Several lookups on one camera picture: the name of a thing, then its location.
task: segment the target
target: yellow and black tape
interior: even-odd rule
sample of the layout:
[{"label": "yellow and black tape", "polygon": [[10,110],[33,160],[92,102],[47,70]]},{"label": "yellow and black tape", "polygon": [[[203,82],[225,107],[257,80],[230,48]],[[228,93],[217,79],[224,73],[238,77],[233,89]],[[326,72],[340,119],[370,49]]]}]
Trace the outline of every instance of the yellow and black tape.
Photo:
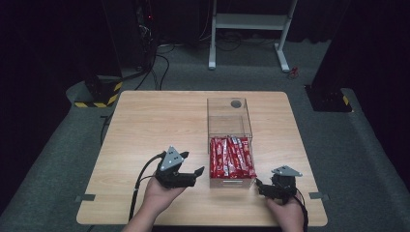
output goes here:
[{"label": "yellow and black tape", "polygon": [[120,92],[121,86],[123,85],[123,82],[118,82],[112,91],[108,96],[105,96],[107,98],[107,101],[76,101],[74,103],[75,106],[81,107],[81,108],[86,108],[86,107],[99,107],[99,108],[104,108],[104,107],[110,107],[115,103],[115,101],[118,98],[118,94]]}]

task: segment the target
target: circular hole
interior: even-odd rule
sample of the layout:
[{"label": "circular hole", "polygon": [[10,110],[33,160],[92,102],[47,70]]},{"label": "circular hole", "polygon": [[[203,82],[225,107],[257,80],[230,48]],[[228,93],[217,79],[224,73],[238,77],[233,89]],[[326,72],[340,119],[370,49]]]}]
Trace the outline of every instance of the circular hole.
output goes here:
[{"label": "circular hole", "polygon": [[239,107],[242,106],[241,102],[240,102],[240,101],[237,101],[237,100],[232,101],[232,102],[231,102],[231,105],[232,105],[232,107],[234,107],[234,108],[239,108]]}]

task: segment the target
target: person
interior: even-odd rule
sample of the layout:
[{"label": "person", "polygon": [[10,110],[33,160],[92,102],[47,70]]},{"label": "person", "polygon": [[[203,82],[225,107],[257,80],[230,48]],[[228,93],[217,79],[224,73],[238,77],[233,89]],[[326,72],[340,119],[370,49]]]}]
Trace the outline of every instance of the person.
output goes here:
[{"label": "person", "polygon": [[[141,207],[122,232],[150,232],[154,222],[186,188],[165,188],[156,178],[150,178]],[[294,198],[280,205],[266,197],[266,206],[272,212],[283,232],[303,232],[304,215]]]}]

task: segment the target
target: table top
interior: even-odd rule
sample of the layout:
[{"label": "table top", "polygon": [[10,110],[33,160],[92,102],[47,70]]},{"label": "table top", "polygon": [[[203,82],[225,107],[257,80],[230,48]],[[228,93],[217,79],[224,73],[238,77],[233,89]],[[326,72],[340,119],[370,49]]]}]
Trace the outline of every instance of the table top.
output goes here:
[{"label": "table top", "polygon": [[[271,170],[288,165],[303,173],[296,178],[305,197],[309,226],[323,226],[327,216],[286,94],[234,91],[125,91],[121,94],[96,166],[77,214],[81,224],[126,224],[139,172],[170,145],[190,152],[180,168],[192,173],[205,166],[193,188],[187,188],[156,220],[156,225],[278,226],[257,186],[209,188],[208,98],[246,98],[252,130],[252,151],[258,179],[269,185]],[[154,161],[144,172],[151,175]],[[135,211],[146,184],[142,181]]]}]

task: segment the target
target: clear plastic box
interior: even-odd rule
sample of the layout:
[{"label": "clear plastic box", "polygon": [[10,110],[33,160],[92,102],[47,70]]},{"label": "clear plastic box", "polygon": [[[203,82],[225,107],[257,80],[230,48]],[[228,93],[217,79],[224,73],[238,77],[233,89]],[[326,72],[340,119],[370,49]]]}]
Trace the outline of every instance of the clear plastic box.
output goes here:
[{"label": "clear plastic box", "polygon": [[[247,100],[244,98],[210,98],[208,99],[208,154],[211,139],[214,137],[246,137],[252,158],[252,131],[248,113]],[[210,188],[249,188],[254,178],[224,179],[210,176]]]}]

